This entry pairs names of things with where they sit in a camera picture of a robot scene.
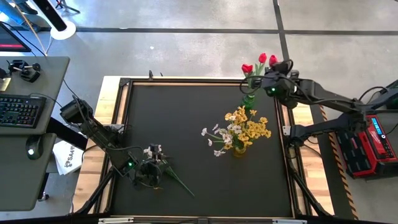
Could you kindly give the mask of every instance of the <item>vase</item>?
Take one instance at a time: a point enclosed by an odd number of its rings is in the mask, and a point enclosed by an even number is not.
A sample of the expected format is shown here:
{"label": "vase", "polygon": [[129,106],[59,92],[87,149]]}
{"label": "vase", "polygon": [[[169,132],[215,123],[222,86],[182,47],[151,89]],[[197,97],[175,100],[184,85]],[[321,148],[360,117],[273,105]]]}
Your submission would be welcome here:
{"label": "vase", "polygon": [[246,147],[235,146],[233,155],[234,155],[234,157],[241,158],[244,156],[245,152],[246,152]]}
{"label": "vase", "polygon": [[244,95],[242,99],[242,106],[246,111],[253,109],[254,107],[254,95]]}

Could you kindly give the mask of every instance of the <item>concrete floor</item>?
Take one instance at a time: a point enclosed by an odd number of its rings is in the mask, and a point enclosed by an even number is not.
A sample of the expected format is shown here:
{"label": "concrete floor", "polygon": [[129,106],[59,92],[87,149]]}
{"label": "concrete floor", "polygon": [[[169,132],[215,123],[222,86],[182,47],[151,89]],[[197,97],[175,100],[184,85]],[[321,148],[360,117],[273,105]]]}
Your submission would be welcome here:
{"label": "concrete floor", "polygon": [[[78,27],[278,29],[272,0],[67,3],[81,14],[59,13]],[[279,7],[285,30],[398,30],[398,2],[394,0],[279,0]],[[241,64],[255,62],[260,52],[282,58],[278,34],[111,31],[78,32],[68,40],[54,41],[49,50],[50,56],[71,58],[65,79],[93,108],[105,75],[141,76],[151,69],[154,74],[162,72],[165,76],[241,77]],[[22,34],[38,45],[30,32]],[[302,78],[312,78],[341,95],[359,97],[369,87],[396,80],[398,61],[398,33],[361,34],[367,33],[286,35],[287,50]],[[49,33],[42,32],[39,37],[47,46]],[[64,105],[71,99],[63,86],[57,100]],[[57,109],[53,116],[59,119]],[[327,114],[330,119],[339,115],[332,110]],[[68,213],[76,177],[51,175],[46,190],[53,200],[38,203],[31,212],[0,213],[0,220]],[[360,219],[397,223],[398,178],[369,182],[347,178]],[[70,194],[64,193],[64,187]]]}

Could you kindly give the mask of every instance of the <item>black mat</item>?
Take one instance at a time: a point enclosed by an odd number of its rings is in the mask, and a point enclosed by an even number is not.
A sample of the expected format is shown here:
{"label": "black mat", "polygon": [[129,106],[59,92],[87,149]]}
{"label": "black mat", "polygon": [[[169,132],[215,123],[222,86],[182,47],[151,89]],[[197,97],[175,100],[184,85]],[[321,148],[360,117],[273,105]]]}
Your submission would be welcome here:
{"label": "black mat", "polygon": [[269,139],[258,139],[245,157],[215,157],[201,136],[239,105],[236,86],[134,86],[128,112],[132,131],[126,144],[161,144],[174,158],[177,175],[196,195],[164,177],[163,190],[136,191],[127,178],[117,178],[113,215],[291,217],[290,193],[277,129],[275,103],[259,92],[258,117],[269,120]]}

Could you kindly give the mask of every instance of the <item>keyboard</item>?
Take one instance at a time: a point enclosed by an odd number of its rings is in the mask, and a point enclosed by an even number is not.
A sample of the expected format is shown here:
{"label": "keyboard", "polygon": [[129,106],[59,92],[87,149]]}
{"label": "keyboard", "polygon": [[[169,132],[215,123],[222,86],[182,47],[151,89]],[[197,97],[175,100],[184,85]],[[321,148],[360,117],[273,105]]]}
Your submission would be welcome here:
{"label": "keyboard", "polygon": [[0,94],[0,126],[36,128],[46,98]]}

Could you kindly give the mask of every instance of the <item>flower stem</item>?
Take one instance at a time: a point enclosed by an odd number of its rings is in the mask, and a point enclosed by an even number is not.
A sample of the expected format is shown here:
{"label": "flower stem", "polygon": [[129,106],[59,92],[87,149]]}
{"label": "flower stem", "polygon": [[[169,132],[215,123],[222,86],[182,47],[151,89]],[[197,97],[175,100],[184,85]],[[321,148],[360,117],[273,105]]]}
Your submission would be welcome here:
{"label": "flower stem", "polygon": [[222,138],[220,138],[220,137],[217,137],[217,136],[215,136],[215,135],[213,135],[213,134],[209,134],[209,133],[206,133],[206,134],[210,135],[210,136],[211,136],[211,137],[213,137],[213,138],[216,138],[216,139],[220,139],[220,140],[222,140]]}

